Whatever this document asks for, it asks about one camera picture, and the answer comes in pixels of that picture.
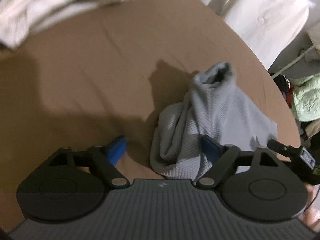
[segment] crumpled white bedding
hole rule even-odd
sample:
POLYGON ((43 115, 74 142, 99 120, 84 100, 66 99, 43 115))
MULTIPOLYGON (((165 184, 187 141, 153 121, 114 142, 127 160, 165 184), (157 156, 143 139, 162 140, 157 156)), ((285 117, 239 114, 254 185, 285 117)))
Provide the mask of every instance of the crumpled white bedding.
POLYGON ((201 0, 244 40, 268 70, 297 36, 309 14, 307 0, 201 0))
POLYGON ((29 33, 102 4, 123 0, 0 0, 0 43, 17 48, 29 33))

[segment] bed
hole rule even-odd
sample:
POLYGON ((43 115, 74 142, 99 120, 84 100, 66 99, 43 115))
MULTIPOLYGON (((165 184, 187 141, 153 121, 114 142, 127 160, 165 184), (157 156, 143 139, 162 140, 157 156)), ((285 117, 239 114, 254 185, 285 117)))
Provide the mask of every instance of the bed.
POLYGON ((9 231, 23 220, 16 188, 59 147, 83 150, 125 135, 119 171, 131 181, 161 178, 149 166, 159 113, 182 101, 194 73, 221 61, 233 65, 239 87, 278 123, 278 140, 300 145, 265 68, 198 0, 104 6, 30 36, 2 57, 0 227, 9 231))

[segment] gray garment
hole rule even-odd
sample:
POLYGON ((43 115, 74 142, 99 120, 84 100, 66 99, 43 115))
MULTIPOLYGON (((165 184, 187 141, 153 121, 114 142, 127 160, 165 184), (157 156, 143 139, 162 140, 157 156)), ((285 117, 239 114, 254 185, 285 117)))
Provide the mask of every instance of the gray garment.
POLYGON ((200 135, 250 151, 276 139, 277 124, 237 87, 231 65, 219 63, 194 76, 183 102, 159 115, 150 154, 154 171, 173 179, 202 177, 212 164, 201 151, 200 135))

